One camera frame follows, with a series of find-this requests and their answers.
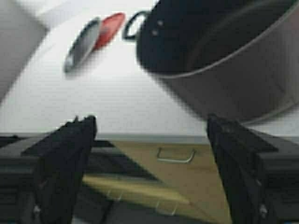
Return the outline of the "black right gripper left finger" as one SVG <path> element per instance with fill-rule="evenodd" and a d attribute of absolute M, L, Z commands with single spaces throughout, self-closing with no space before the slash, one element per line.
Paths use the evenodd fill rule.
<path fill-rule="evenodd" d="M 93 115 L 67 122 L 33 146 L 36 203 L 43 224 L 69 224 L 97 133 Z"/>

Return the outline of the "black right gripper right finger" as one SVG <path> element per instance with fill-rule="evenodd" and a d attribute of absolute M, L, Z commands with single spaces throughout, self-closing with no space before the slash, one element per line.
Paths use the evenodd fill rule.
<path fill-rule="evenodd" d="M 259 224 L 263 214 L 258 174 L 259 153 L 278 151 L 236 121 L 209 114 L 206 133 L 234 224 Z"/>

